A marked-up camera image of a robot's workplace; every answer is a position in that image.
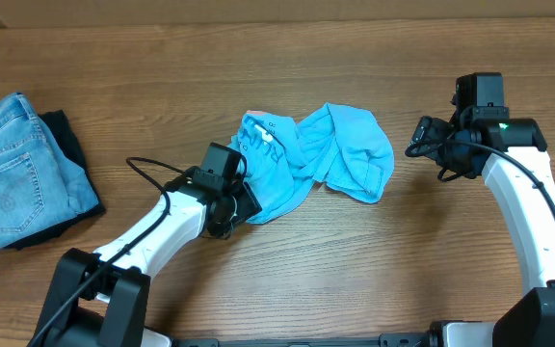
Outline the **light blue printed t-shirt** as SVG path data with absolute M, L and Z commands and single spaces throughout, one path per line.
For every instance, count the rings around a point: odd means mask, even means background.
M 299 207 L 316 183 L 376 203 L 395 168 L 392 145 L 372 112 L 326 103 L 303 120 L 247 111 L 230 148 L 261 205 L 248 219 L 262 225 Z

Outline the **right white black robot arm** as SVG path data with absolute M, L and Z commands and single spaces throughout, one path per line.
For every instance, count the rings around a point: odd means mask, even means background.
M 555 346 L 555 182 L 537 122 L 511 118 L 499 72 L 456 81 L 450 120 L 424 116 L 405 154 L 436 162 L 437 178 L 482 178 L 517 255 L 522 298 L 494 323 L 435 322 L 420 346 Z

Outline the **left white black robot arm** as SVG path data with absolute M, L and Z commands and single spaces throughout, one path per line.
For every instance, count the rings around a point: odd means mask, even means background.
M 152 280 L 186 244 L 226 239 L 260 210 L 242 160 L 192 167 L 162 186 L 156 205 L 92 253 L 59 260 L 33 346 L 165 347 L 174 340 L 145 323 Z

